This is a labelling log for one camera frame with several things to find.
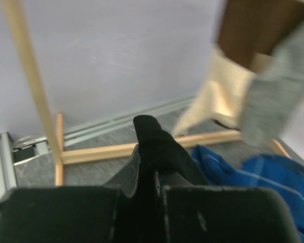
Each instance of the baseboard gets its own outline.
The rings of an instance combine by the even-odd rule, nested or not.
[[[162,105],[154,106],[149,109],[138,110],[128,114],[110,117],[109,119],[106,119],[104,121],[96,121],[92,123],[83,124],[71,129],[66,129],[64,131],[64,145],[70,146],[85,141],[87,139],[129,126],[133,124],[133,118],[140,114],[159,116],[182,108],[186,108],[192,100],[193,97],[188,97],[185,99],[180,99]],[[47,141],[46,137],[32,139],[22,143],[14,144],[14,148],[22,149],[24,147],[36,145],[45,141]]]

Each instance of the wooden rod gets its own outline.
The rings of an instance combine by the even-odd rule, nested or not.
[[[217,143],[233,142],[241,140],[241,134],[235,130],[205,133],[177,138],[176,141],[184,148],[194,147],[198,144],[211,145]],[[136,143],[106,146],[99,148],[89,148],[73,151],[64,151],[62,153],[63,163],[65,165],[96,161],[109,158],[119,158],[130,156]]]
[[[57,122],[56,122],[56,131],[57,131],[57,142],[59,144],[59,149],[62,152],[64,150],[64,121],[63,121],[63,113],[57,114]]]
[[[62,164],[61,153],[55,136],[55,129],[46,100],[39,68],[29,37],[26,20],[19,0],[2,0],[7,23],[17,47],[18,56],[26,74],[28,86],[40,115],[45,135],[51,147],[56,164]]]
[[[275,154],[283,155],[288,158],[291,158],[291,156],[288,154],[288,152],[283,148],[283,146],[277,140],[271,141],[270,147],[275,152]]]
[[[57,114],[57,129],[56,129],[56,137],[57,142],[59,144],[59,149],[61,153],[64,149],[64,123],[63,123],[63,114]],[[55,164],[55,185],[62,186],[63,185],[63,164]]]

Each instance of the gray floor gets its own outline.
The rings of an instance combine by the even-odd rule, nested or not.
[[[162,128],[170,131],[183,110],[174,111],[157,117]],[[192,128],[190,134],[220,131],[221,127],[209,121]],[[71,145],[66,150],[94,148],[137,142],[134,126],[125,127],[108,134]],[[273,153],[269,147],[255,149],[243,142],[232,142],[209,146],[220,154],[229,164],[237,168],[246,158],[259,153]],[[109,159],[91,163],[67,165],[64,168],[65,185],[101,185],[110,179],[127,159]],[[52,155],[41,155],[33,160],[15,166],[19,186],[53,186],[54,161]]]

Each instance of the folded cloth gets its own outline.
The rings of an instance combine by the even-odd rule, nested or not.
[[[259,186],[276,190],[290,207],[304,242],[304,166],[287,157],[261,154],[233,169],[204,146],[192,151],[192,158],[212,185]]]

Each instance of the black object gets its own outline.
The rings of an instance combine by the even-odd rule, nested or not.
[[[17,188],[0,202],[0,243],[300,242],[288,207],[264,188],[213,187],[154,117],[104,186]]]

